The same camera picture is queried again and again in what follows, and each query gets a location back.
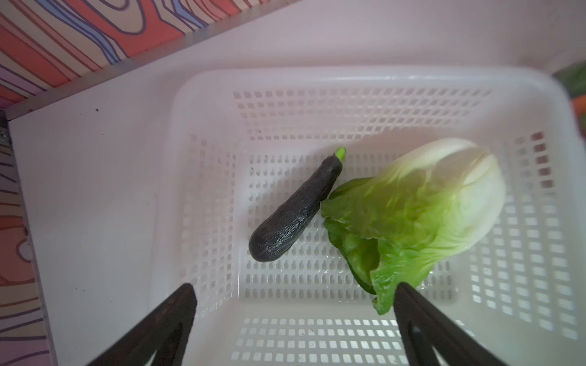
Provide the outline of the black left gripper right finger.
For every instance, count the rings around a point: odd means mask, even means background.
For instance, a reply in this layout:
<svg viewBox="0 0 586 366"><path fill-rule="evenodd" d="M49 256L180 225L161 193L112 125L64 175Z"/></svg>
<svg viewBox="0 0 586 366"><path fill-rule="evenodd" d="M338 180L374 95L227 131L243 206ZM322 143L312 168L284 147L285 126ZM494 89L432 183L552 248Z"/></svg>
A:
<svg viewBox="0 0 586 366"><path fill-rule="evenodd" d="M395 318L409 365L505 366L407 283L395 291Z"/></svg>

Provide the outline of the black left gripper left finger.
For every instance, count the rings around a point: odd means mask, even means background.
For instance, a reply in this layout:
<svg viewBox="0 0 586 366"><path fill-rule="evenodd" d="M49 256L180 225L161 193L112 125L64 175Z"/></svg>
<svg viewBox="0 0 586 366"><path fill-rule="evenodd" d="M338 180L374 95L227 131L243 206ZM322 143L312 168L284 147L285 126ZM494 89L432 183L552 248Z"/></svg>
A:
<svg viewBox="0 0 586 366"><path fill-rule="evenodd" d="M184 283L91 365L181 365L198 301Z"/></svg>

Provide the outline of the green lettuce cabbage toy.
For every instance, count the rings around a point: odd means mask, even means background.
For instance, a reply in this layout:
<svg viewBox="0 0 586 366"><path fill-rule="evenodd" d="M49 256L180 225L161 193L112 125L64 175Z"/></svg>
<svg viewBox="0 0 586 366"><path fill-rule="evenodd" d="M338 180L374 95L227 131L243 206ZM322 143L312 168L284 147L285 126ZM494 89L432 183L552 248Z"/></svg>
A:
<svg viewBox="0 0 586 366"><path fill-rule="evenodd" d="M438 262L485 237L505 196L489 149L446 138L408 152L377 176L342 184L321 213L329 241L384 315L398 285L419 286Z"/></svg>

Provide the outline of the white plastic perforated basket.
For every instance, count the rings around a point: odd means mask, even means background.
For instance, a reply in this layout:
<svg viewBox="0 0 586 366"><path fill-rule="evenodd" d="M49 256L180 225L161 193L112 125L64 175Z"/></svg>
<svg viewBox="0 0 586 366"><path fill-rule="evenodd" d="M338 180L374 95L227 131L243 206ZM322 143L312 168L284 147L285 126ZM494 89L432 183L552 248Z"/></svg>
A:
<svg viewBox="0 0 586 366"><path fill-rule="evenodd" d="M339 183L444 137L488 147L507 197L492 231L421 294L509 365L585 363L585 145L566 93L519 69L221 70L176 95L163 144L151 302L198 300L186 365L406 365L316 216L281 259L250 234L338 147Z"/></svg>

